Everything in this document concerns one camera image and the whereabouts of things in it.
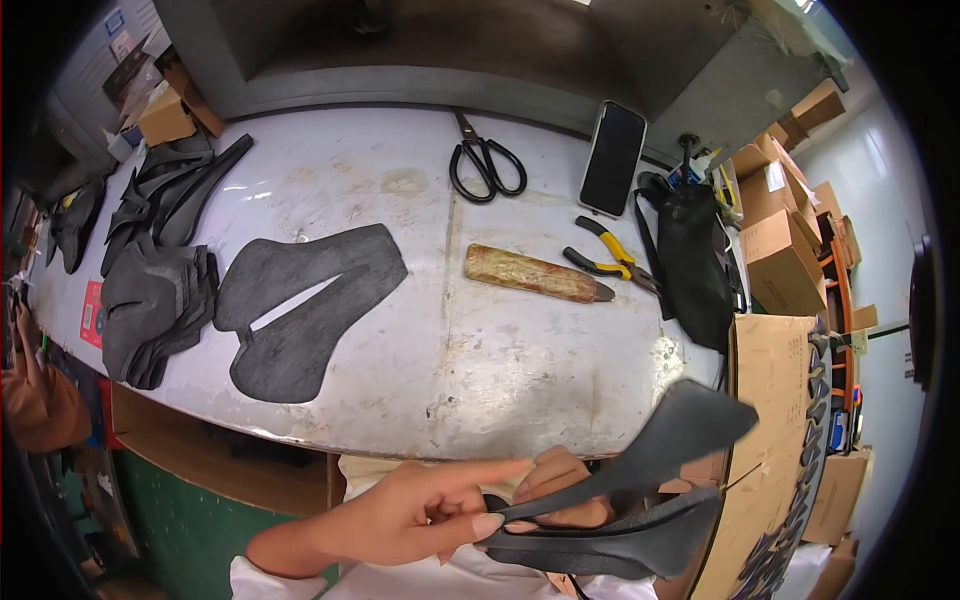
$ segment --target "phone screen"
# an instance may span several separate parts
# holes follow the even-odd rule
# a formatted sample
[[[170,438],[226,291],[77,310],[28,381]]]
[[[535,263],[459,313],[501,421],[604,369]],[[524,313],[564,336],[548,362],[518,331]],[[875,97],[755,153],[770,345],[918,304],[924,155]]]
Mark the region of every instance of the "phone screen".
[[[614,217],[623,215],[646,131],[647,123],[639,115],[604,103],[580,188],[581,203]]]

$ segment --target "red sticker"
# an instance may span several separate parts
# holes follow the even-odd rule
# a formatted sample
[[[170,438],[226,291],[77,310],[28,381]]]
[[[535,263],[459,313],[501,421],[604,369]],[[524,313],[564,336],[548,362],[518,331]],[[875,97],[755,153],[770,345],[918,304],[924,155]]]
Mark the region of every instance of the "red sticker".
[[[107,322],[107,310],[100,303],[100,288],[103,281],[90,280],[86,283],[84,309],[80,316],[80,339],[99,349],[104,349],[104,323]]]

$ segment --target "brown shirt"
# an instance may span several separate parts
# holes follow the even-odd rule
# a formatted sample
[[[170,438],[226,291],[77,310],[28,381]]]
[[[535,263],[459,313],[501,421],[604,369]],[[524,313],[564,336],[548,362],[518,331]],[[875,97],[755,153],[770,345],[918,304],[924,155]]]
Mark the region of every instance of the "brown shirt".
[[[17,445],[28,452],[53,452],[90,437],[90,415],[77,388],[59,369],[43,368],[39,390],[25,375],[4,372],[3,403]]]

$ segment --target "person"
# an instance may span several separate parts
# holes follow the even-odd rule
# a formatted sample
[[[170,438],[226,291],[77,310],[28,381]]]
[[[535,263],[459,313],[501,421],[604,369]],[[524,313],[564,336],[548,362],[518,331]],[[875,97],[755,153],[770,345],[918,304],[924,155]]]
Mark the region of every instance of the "person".
[[[498,563],[474,545],[503,525],[502,516],[486,512],[483,492],[509,494],[511,486],[503,482],[513,481],[512,499],[526,502],[589,477],[584,463],[563,446],[554,446],[533,461],[434,467],[394,463],[392,471],[366,483],[355,476],[357,468],[348,468],[356,458],[341,457],[348,481],[343,504],[263,531],[250,541],[246,557],[233,559],[234,600],[310,600],[326,586],[320,573],[335,563],[340,564],[341,575],[324,600],[543,600],[576,593],[560,574],[548,576],[526,566]],[[612,519],[609,499],[598,497],[537,521],[595,528]],[[522,534],[538,525],[518,521],[504,527]],[[657,598],[653,578],[626,581],[598,575],[577,577],[576,582],[581,597],[591,600]]]
[[[40,332],[23,302],[11,316],[13,368],[0,373],[0,382],[16,444],[38,454],[80,444],[91,431],[84,399],[61,370],[37,358]]]

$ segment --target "black scissors handle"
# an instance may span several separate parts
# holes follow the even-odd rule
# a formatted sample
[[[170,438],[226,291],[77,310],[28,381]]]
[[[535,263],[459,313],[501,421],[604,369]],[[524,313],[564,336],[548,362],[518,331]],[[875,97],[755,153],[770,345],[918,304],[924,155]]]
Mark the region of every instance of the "black scissors handle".
[[[476,151],[473,150],[473,145],[480,147],[480,154],[483,155],[482,159],[477,155]],[[514,165],[516,173],[519,175],[520,179],[520,183],[516,188],[510,189],[503,184],[503,181],[500,179],[500,174],[496,172],[496,166],[493,164],[491,149],[499,153]],[[475,194],[471,194],[460,181],[460,176],[457,175],[457,167],[460,164],[460,156],[462,154],[466,154],[469,157],[470,162],[473,163],[473,166],[475,166],[477,171],[480,172],[480,177],[483,179],[484,183],[487,185],[487,189],[490,191],[490,193],[488,193],[486,196],[477,196]],[[450,183],[453,184],[453,189],[457,190],[461,196],[470,202],[474,204],[487,204],[489,201],[493,200],[497,192],[500,192],[504,196],[508,197],[519,196],[522,194],[523,190],[527,188],[527,171],[523,168],[523,163],[520,162],[520,159],[517,158],[514,153],[510,152],[495,141],[491,139],[484,139],[482,137],[478,137],[475,140],[465,139],[460,144],[457,144],[456,148],[453,149],[453,156],[450,157]]]

